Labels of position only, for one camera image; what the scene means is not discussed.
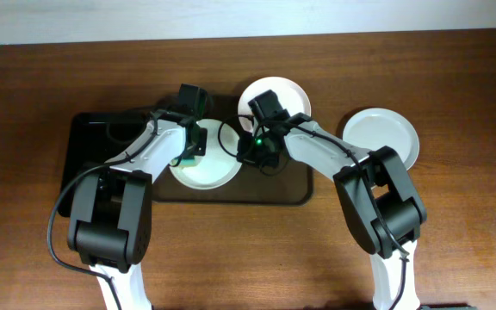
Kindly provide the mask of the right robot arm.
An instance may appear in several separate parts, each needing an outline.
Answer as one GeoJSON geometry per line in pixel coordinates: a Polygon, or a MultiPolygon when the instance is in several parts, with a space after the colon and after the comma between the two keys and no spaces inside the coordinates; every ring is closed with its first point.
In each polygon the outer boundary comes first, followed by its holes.
{"type": "Polygon", "coordinates": [[[427,213],[399,154],[351,145],[309,115],[291,115],[273,90],[247,103],[253,124],[241,137],[238,160],[277,167],[285,152],[334,182],[346,225],[369,254],[376,309],[419,309],[414,254],[427,213]]]}

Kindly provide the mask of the white plate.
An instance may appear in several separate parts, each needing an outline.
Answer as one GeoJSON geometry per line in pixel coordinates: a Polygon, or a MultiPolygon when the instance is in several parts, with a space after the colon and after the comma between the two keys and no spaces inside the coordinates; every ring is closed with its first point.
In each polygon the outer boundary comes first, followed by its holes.
{"type": "Polygon", "coordinates": [[[198,121],[201,128],[208,130],[206,153],[195,156],[193,164],[171,167],[173,177],[182,185],[199,190],[216,189],[231,181],[239,172],[242,164],[236,156],[228,155],[218,141],[218,129],[221,121],[202,119],[198,121]]]}
{"type": "Polygon", "coordinates": [[[419,137],[414,126],[402,115],[386,108],[366,108],[346,122],[342,140],[354,146],[377,151],[393,148],[407,170],[419,155],[419,137]]]}
{"type": "Polygon", "coordinates": [[[290,116],[298,113],[312,115],[307,93],[285,77],[264,77],[250,84],[239,99],[239,115],[252,115],[249,102],[253,99],[265,114],[286,109],[290,116]]]}

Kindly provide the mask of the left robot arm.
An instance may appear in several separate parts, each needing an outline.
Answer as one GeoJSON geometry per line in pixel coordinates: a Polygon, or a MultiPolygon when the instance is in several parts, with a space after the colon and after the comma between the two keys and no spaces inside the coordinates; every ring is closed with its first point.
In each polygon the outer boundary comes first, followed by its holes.
{"type": "Polygon", "coordinates": [[[109,309],[150,309],[141,261],[152,234],[152,185],[166,167],[206,151],[199,120],[213,106],[202,88],[182,84],[177,101],[144,117],[124,150],[71,181],[67,244],[99,281],[109,309]]]}

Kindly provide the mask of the green sponge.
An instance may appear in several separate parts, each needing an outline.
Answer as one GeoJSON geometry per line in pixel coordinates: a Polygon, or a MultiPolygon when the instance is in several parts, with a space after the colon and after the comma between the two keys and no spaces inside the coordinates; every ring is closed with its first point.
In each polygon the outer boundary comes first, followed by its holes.
{"type": "Polygon", "coordinates": [[[169,163],[170,167],[191,167],[196,165],[198,165],[198,162],[195,156],[177,157],[169,163]]]}

